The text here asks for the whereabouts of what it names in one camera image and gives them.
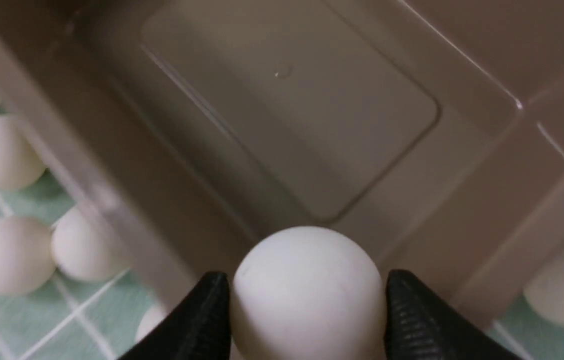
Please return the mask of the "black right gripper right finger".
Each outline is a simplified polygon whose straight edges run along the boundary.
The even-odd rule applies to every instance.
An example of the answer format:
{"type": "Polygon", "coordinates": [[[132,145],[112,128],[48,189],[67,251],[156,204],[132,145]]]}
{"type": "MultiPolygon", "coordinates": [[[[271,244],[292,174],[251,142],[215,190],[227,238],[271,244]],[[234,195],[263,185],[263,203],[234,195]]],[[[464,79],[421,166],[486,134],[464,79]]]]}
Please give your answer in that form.
{"type": "Polygon", "coordinates": [[[388,360],[518,360],[407,269],[385,283],[388,360]]]}

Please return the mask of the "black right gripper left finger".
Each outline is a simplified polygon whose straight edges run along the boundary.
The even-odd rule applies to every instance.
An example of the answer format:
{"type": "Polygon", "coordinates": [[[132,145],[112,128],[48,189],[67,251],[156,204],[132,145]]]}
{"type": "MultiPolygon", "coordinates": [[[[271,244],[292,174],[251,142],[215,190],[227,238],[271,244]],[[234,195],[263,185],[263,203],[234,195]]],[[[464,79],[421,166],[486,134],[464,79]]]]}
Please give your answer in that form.
{"type": "Polygon", "coordinates": [[[122,360],[229,360],[230,281],[222,271],[206,272],[154,330],[122,360]]]}

